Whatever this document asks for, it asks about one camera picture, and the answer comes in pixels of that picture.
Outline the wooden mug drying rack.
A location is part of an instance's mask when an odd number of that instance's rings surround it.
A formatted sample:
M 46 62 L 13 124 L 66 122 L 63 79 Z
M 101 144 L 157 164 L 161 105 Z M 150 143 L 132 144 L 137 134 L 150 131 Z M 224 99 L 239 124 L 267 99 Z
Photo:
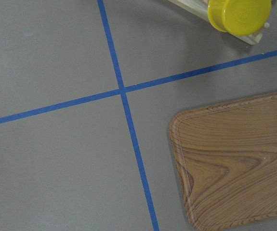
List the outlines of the wooden mug drying rack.
M 207 15 L 208 2 L 209 0 L 172 0 L 171 1 L 171 3 L 186 10 L 187 12 L 209 22 L 208 15 Z M 263 36 L 263 31 L 267 28 L 269 28 L 268 22 L 266 22 L 259 31 L 253 34 L 250 34 L 248 36 L 234 36 L 234 35 L 233 36 L 242 40 L 245 43 L 248 43 L 250 45 L 255 45 L 260 42 Z

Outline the wooden cutting board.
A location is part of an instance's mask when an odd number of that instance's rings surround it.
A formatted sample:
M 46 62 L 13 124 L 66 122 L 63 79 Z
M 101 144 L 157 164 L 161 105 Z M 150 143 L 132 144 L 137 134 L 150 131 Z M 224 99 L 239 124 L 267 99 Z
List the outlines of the wooden cutting board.
M 169 135 L 196 230 L 277 218 L 277 92 L 178 113 Z

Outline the yellow mug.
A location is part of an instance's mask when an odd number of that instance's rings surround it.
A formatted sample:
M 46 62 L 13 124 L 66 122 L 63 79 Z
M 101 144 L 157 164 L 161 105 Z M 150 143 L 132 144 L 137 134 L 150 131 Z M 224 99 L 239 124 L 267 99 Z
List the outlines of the yellow mug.
M 270 13 L 270 0 L 210 0 L 207 9 L 211 25 L 234 36 L 248 36 L 259 31 Z

